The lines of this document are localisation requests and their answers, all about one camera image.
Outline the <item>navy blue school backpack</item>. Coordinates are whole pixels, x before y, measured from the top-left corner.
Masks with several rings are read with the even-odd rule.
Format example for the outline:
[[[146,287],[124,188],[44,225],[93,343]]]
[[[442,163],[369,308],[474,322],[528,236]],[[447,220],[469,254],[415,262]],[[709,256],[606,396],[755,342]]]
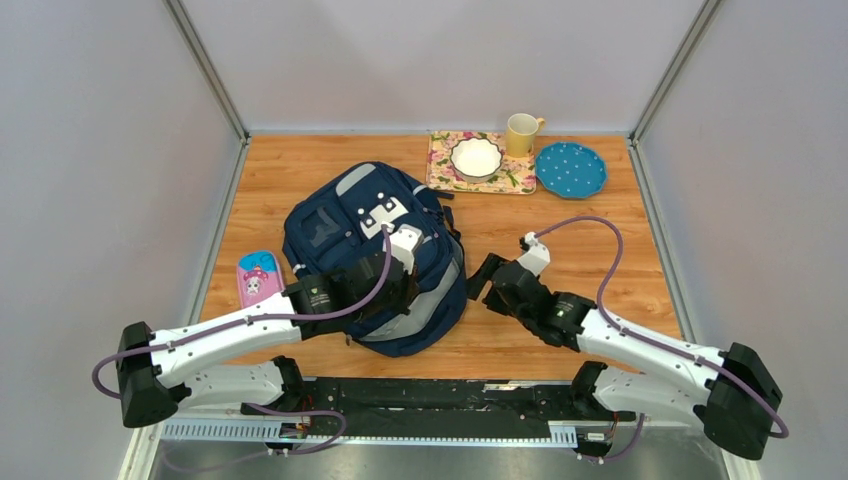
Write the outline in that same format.
[[[285,219],[287,287],[303,338],[342,332],[388,357],[439,341],[467,304],[461,235],[440,195],[400,169],[359,163]]]

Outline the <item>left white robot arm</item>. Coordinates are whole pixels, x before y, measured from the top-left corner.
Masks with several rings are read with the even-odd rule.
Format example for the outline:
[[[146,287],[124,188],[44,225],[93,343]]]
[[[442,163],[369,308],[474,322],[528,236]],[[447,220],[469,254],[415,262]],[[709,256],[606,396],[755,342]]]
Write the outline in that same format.
[[[234,366],[250,352],[315,337],[351,333],[386,313],[406,314],[418,294],[413,255],[393,249],[366,256],[336,273],[309,275],[258,303],[213,320],[153,330],[125,327],[111,359],[118,381],[113,397],[127,428],[162,422],[181,410],[241,402],[291,415],[304,405],[305,387],[290,359]]]

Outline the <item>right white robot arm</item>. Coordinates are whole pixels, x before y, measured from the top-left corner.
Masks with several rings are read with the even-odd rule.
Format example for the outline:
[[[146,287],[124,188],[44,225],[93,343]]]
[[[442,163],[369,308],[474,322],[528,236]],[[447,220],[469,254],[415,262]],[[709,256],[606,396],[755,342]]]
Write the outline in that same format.
[[[634,412],[692,426],[744,459],[762,458],[786,429],[776,419],[783,394],[759,354],[735,342],[721,350],[687,343],[610,314],[594,301],[550,291],[519,261],[489,254],[468,281],[468,296],[517,319],[545,344],[596,355],[574,378],[570,404],[582,418]]]

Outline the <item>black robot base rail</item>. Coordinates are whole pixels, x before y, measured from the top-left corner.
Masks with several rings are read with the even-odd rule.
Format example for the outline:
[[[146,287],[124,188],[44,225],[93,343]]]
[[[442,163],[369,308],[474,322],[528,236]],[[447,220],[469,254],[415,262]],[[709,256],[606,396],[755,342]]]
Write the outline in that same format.
[[[543,443],[607,452],[620,422],[573,392],[568,382],[318,377],[301,380],[281,399],[244,415],[279,417],[273,447],[285,441],[331,445]]]

